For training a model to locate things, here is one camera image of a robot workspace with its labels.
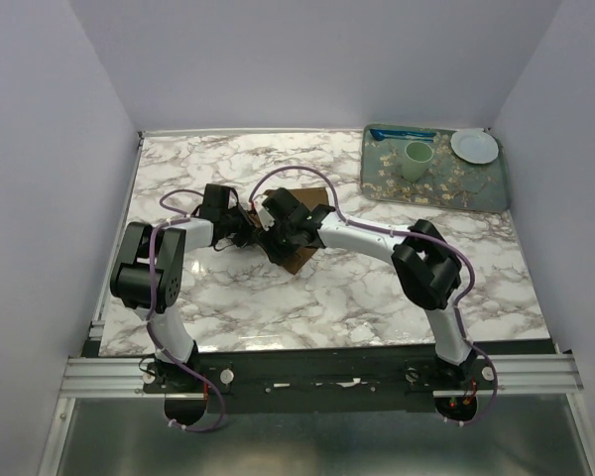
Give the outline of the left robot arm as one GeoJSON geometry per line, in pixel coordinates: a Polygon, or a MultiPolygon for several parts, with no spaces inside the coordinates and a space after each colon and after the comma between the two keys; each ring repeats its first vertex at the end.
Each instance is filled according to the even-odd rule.
{"type": "Polygon", "coordinates": [[[129,223],[110,276],[110,293],[146,323],[156,357],[170,363],[166,379],[180,392],[192,390],[200,377],[191,361],[197,352],[184,329],[177,300],[185,254],[213,248],[229,239],[238,247],[251,243],[255,225],[235,188],[209,184],[197,211],[160,224],[129,223]]]}

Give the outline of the brown cloth napkin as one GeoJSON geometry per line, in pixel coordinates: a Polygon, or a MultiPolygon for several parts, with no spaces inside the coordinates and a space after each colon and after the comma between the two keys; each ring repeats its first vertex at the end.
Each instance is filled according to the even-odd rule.
{"type": "MultiPolygon", "coordinates": [[[[258,195],[265,195],[267,197],[267,199],[264,201],[264,206],[274,216],[275,224],[291,223],[298,225],[305,223],[307,220],[312,220],[320,223],[322,226],[323,220],[334,211],[334,208],[328,202],[327,193],[323,188],[307,188],[304,190],[296,190],[279,187],[275,189],[267,189],[262,194],[258,195]]],[[[257,226],[254,245],[257,245],[263,251],[263,228],[253,207],[253,201],[254,199],[250,202],[251,209],[247,213],[257,226]]],[[[319,249],[324,249],[325,247],[326,245],[322,241],[322,247],[319,249]]],[[[292,275],[296,275],[303,266],[279,267],[283,268],[292,275]]]]}

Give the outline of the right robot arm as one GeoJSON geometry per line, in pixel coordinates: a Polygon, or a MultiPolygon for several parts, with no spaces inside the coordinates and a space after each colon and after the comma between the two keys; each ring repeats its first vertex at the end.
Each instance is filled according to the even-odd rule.
{"type": "Polygon", "coordinates": [[[345,250],[391,265],[404,295],[424,310],[430,324],[438,381],[456,389],[470,380],[475,352],[454,308],[462,261],[432,223],[420,220],[409,229],[388,229],[344,220],[333,206],[308,209],[285,188],[258,195],[252,204],[261,223],[258,243],[279,266],[302,248],[345,250]]]}

